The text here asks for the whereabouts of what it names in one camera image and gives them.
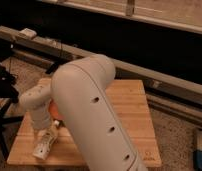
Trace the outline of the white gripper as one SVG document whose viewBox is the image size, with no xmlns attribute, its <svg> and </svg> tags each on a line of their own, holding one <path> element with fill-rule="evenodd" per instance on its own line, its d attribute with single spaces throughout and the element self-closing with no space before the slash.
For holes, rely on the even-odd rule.
<svg viewBox="0 0 202 171">
<path fill-rule="evenodd" d="M 42 138 L 42 135 L 39 133 L 40 131 L 47 130 L 51 128 L 53 125 L 53 119 L 39 119 L 33 121 L 33 132 L 34 132 L 34 145 L 37 145 Z M 55 142 L 56 137 L 51 135 L 44 136 L 44 144 L 48 150 L 51 149 L 51 146 Z"/>
</svg>

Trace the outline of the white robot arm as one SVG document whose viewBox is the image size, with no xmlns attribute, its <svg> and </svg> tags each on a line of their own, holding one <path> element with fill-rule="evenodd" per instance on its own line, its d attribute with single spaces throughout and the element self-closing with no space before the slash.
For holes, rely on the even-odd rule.
<svg viewBox="0 0 202 171">
<path fill-rule="evenodd" d="M 50 125 L 53 101 L 90 171 L 148 171 L 106 95 L 114 78 L 111 59 L 95 54 L 61 65 L 49 83 L 24 92 L 20 104 L 41 130 Z"/>
</svg>

